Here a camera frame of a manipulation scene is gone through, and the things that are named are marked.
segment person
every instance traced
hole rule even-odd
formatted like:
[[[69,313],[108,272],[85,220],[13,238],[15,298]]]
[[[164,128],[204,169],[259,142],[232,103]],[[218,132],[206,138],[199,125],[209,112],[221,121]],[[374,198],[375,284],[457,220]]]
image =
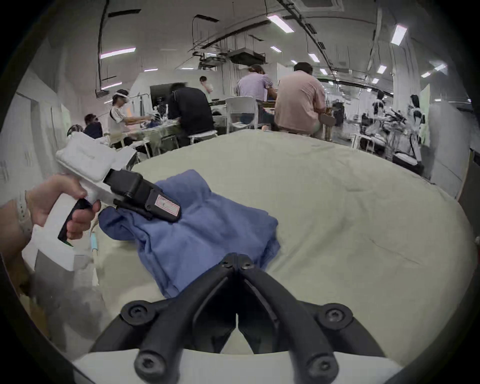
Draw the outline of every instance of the person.
[[[320,138],[320,115],[326,111],[324,87],[312,76],[309,63],[299,62],[293,71],[278,84],[275,123],[280,130]]]
[[[212,110],[205,94],[197,88],[174,83],[168,97],[168,118],[180,119],[182,132],[177,134],[179,146],[189,145],[189,135],[214,129]]]
[[[213,92],[213,85],[211,85],[210,83],[207,83],[206,76],[200,76],[200,84],[207,92],[207,95],[210,95]]]
[[[254,64],[248,68],[249,74],[242,77],[236,88],[238,96],[250,96],[257,100],[259,124],[270,124],[276,130],[275,116],[265,111],[263,102],[269,97],[276,100],[276,91],[273,88],[272,80],[265,74],[261,65]],[[252,121],[251,114],[245,114],[241,119],[244,124]]]
[[[112,108],[110,109],[110,125],[108,128],[108,133],[110,134],[110,144],[115,148],[119,149],[122,147],[121,144],[121,133],[128,132],[129,125],[139,124],[144,121],[151,121],[151,116],[125,116],[121,109],[126,103],[128,103],[128,91],[125,89],[119,89],[112,98]],[[123,139],[123,144],[125,146],[129,146],[135,140],[131,137],[125,137]],[[152,148],[150,144],[147,144],[148,151],[150,152],[150,156],[152,156]],[[136,148],[138,152],[142,152],[146,154],[146,149],[143,145]]]
[[[89,113],[85,116],[85,129],[84,133],[90,136],[92,139],[98,139],[103,137],[102,123],[98,121],[98,117],[93,113]]]
[[[45,225],[50,210],[62,193],[75,199],[82,199],[87,194],[74,177],[54,175],[0,207],[0,253],[5,263],[19,255],[28,244],[34,224]],[[90,209],[75,210],[67,223],[67,238],[81,238],[83,231],[90,229],[91,221],[99,210],[98,200]]]

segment man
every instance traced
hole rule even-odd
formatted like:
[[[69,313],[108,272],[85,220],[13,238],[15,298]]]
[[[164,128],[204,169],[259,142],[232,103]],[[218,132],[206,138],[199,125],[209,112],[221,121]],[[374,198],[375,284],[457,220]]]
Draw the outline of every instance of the man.
[[[205,94],[200,89],[186,87],[185,83],[175,83],[170,88],[168,118],[180,119],[182,133],[177,135],[180,147],[190,143],[187,136],[214,129]]]
[[[102,124],[98,121],[98,117],[93,113],[85,116],[85,130],[84,133],[92,139],[98,139],[103,136]]]
[[[312,76],[313,68],[299,62],[282,77],[275,104],[275,123],[281,130],[319,137],[320,115],[326,110],[325,90]]]
[[[207,94],[211,94],[213,92],[213,85],[210,83],[207,83],[207,77],[206,76],[200,76],[200,84],[202,85],[203,88],[205,88],[205,91]]]
[[[258,122],[260,124],[270,124],[272,128],[275,129],[274,115],[265,111],[263,107],[263,102],[266,101],[265,90],[267,93],[267,98],[270,97],[273,100],[276,100],[276,91],[273,89],[272,80],[270,80],[270,78],[265,74],[264,69],[258,64],[254,64],[249,67],[248,72],[249,74],[242,77],[237,83],[237,95],[250,96],[257,100]]]
[[[125,89],[119,89],[112,98],[112,108],[110,110],[110,125],[108,128],[108,133],[110,135],[110,144],[113,145],[114,148],[119,149],[122,147],[121,145],[121,133],[128,132],[129,125],[139,124],[143,121],[150,121],[152,119],[151,116],[139,116],[139,117],[127,117],[125,116],[120,108],[122,108],[128,102],[128,91]],[[135,140],[131,137],[125,137],[123,139],[123,143],[125,146],[132,144]],[[150,148],[150,144],[147,144],[147,147],[150,152],[150,156],[152,156],[152,149]],[[146,154],[145,147],[142,145],[136,148],[138,152],[142,152]]]

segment blue cloth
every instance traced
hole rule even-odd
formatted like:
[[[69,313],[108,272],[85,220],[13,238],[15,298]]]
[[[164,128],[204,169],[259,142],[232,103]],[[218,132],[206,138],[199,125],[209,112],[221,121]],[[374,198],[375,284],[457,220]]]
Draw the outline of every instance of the blue cloth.
[[[135,240],[138,255],[162,294],[175,297],[227,253],[248,255],[260,268],[276,256],[277,219],[213,193],[194,170],[156,183],[179,202],[176,223],[153,219],[122,208],[104,209],[100,228],[116,240]]]

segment pipe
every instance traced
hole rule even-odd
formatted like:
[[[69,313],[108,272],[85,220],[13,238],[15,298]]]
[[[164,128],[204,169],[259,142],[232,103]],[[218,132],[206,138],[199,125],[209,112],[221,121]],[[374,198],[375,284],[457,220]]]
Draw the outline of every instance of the pipe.
[[[328,59],[327,55],[325,54],[324,50],[320,47],[320,44],[318,44],[318,41],[312,36],[312,34],[310,33],[309,29],[305,26],[305,24],[302,22],[301,20],[301,17],[298,17],[295,12],[293,11],[293,8],[288,6],[283,0],[277,0],[278,3],[280,5],[283,6],[283,8],[285,8],[285,10],[288,11],[288,13],[290,13],[292,15],[292,17],[295,19],[295,21],[303,28],[303,30],[306,32],[306,34],[308,36],[310,36],[310,39],[312,39],[312,41],[315,43],[316,47],[318,48],[318,50],[320,51],[320,53],[322,54],[322,56],[324,57],[327,65],[328,65],[328,68],[330,69],[330,71],[332,72],[332,75],[333,75],[333,72],[334,72],[334,68],[332,68],[332,66],[330,65],[330,60]]]

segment ceiling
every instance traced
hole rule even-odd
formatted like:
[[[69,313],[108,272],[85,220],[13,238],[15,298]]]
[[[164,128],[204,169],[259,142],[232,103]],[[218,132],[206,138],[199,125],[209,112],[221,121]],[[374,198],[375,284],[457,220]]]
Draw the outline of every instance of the ceiling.
[[[303,0],[305,4],[331,5],[331,0]],[[104,1],[69,1],[68,7],[52,28],[48,38],[52,46],[66,45],[68,58],[66,75],[75,90],[82,94],[93,94],[98,89],[97,40]],[[342,0],[342,11],[304,12],[305,22],[311,23],[317,34],[315,37],[325,46],[325,54],[334,67],[351,69],[351,74],[338,74],[342,80],[364,81],[367,84],[373,77],[380,80],[376,87],[393,90],[389,41],[396,23],[409,27],[410,36],[421,50],[418,56],[419,70],[432,68],[432,62],[446,60],[444,49],[429,37],[426,22],[419,23],[421,10],[414,1]],[[375,47],[373,65],[369,73],[366,68],[372,49],[373,34],[376,28],[377,7],[383,7],[383,22],[378,44]],[[101,60],[101,76],[115,78],[105,80],[103,85],[122,81],[128,88],[138,74],[147,68],[176,69],[181,66],[196,67],[198,57],[193,57],[193,45],[198,47],[241,27],[266,20],[269,14],[288,15],[276,0],[112,0],[107,13],[126,9],[141,9],[138,14],[106,18],[103,28],[102,51],[109,52],[122,48],[136,47],[134,53],[118,55]],[[195,19],[197,14],[219,20],[212,23]],[[258,53],[265,53],[268,62],[293,65],[291,60],[312,62],[308,53],[314,52],[320,59],[315,65],[315,74],[322,76],[320,68],[327,68],[326,62],[311,39],[294,20],[287,20],[294,33],[286,34],[274,24],[262,25],[247,32],[211,46],[228,46],[229,49],[247,47]],[[254,35],[263,41],[254,40]],[[422,49],[430,44],[432,49]],[[276,53],[271,46],[282,50]],[[381,64],[387,66],[383,75],[376,74]],[[348,94],[355,97],[355,89],[345,87]]]

